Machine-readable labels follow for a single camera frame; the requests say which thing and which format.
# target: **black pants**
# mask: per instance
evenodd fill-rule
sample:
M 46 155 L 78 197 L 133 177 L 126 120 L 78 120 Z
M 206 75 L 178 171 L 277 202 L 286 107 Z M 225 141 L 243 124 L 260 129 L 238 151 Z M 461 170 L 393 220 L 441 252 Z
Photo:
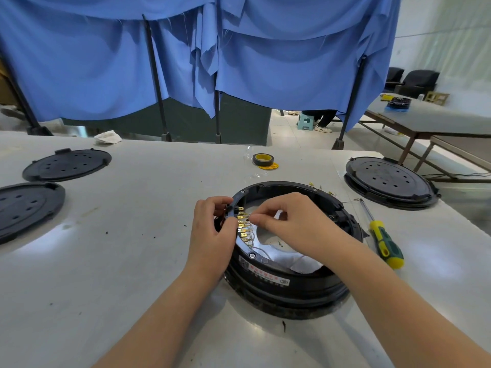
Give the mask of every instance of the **black pants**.
M 325 128 L 328 124 L 334 119 L 336 116 L 336 110 L 311 110 L 311 111 L 302 111 L 307 116 L 313 116 L 314 120 L 322 120 L 317 124 L 321 128 Z

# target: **label sticker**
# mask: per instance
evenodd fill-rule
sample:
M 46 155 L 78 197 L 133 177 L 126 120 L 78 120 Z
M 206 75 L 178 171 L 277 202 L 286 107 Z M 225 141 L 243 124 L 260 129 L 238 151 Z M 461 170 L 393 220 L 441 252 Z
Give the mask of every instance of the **label sticker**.
M 265 279 L 271 283 L 276 283 L 276 284 L 279 284 L 282 286 L 289 286 L 290 285 L 289 279 L 280 278 L 279 276 L 270 274 L 269 272 L 265 272 L 265 271 L 261 270 L 260 268 L 257 268 L 256 266 L 247 262 L 242 256 L 239 256 L 239 263 L 246 270 L 249 270 L 250 272 L 254 273 L 255 275 L 259 276 L 260 278 L 263 278 L 263 279 Z

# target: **screwdriver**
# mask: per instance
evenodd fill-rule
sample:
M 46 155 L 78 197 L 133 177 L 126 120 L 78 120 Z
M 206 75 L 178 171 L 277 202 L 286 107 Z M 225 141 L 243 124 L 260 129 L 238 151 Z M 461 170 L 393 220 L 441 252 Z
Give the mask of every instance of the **screwdriver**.
M 373 218 L 363 199 L 360 199 L 360 203 L 370 218 L 370 230 L 374 233 L 377 241 L 378 255 L 394 270 L 401 268 L 404 266 L 404 256 L 401 249 L 394 243 L 387 231 L 385 231 L 384 223 L 382 221 L 376 221 Z

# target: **plastic stool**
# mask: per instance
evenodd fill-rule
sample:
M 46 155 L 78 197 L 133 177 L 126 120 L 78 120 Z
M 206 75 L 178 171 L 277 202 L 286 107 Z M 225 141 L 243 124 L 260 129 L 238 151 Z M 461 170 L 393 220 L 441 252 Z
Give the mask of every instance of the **plastic stool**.
M 303 112 L 300 112 L 298 115 L 298 130 L 314 130 L 314 117 L 304 115 Z

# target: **black pole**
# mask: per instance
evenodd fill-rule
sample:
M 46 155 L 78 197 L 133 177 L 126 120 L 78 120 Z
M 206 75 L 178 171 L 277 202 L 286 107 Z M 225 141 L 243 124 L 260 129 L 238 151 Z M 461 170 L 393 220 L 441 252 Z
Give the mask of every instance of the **black pole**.
M 217 87 L 217 75 L 218 73 L 215 73 L 215 87 Z M 220 92 L 218 92 L 218 90 L 215 90 L 215 96 L 213 97 L 213 104 L 215 106 L 215 126 L 217 128 L 217 134 L 215 135 L 215 142 L 221 145 L 220 118 L 219 118 Z
M 10 67 L 9 63 L 7 62 L 6 59 L 2 60 L 3 66 L 5 67 L 5 71 L 7 73 L 7 76 L 5 78 L 5 81 L 7 83 L 7 86 L 9 87 L 9 90 L 14 94 L 15 100 L 19 104 L 19 107 L 21 111 L 24 113 L 24 116 L 26 117 L 26 120 L 29 123 L 28 128 L 26 129 L 27 134 L 29 135 L 53 135 L 53 133 L 46 127 L 41 126 L 36 119 L 36 116 L 34 116 L 34 112 L 32 111 L 31 107 L 29 106 L 29 103 L 24 97 L 24 93 L 22 93 L 21 88 L 17 84 L 17 81 L 15 80 L 14 74 L 13 74 L 13 69 Z
M 346 126 L 348 125 L 348 120 L 350 119 L 351 111 L 353 110 L 354 101 L 358 96 L 358 90 L 360 89 L 361 79 L 363 78 L 363 71 L 365 69 L 367 56 L 363 55 L 361 57 L 360 65 L 358 67 L 358 71 L 354 78 L 353 89 L 351 90 L 350 101 L 348 102 L 348 108 L 346 109 L 346 115 L 344 117 L 343 126 L 341 127 L 341 133 L 339 137 L 335 140 L 332 149 L 333 150 L 344 150 L 344 141 L 343 136 L 346 132 Z
M 163 134 L 161 136 L 162 140 L 165 142 L 172 142 L 170 133 L 167 130 L 167 124 L 165 123 L 165 115 L 163 113 L 163 102 L 162 93 L 160 92 L 160 82 L 159 82 L 159 72 L 157 71 L 157 62 L 155 60 L 155 52 L 152 43 L 152 30 L 150 28 L 150 23 L 145 18 L 145 15 L 141 15 L 145 22 L 145 35 L 148 48 L 148 56 L 150 57 L 150 67 L 152 68 L 152 79 L 154 81 L 155 96 L 157 98 L 157 103 L 159 104 L 160 119 L 162 121 Z

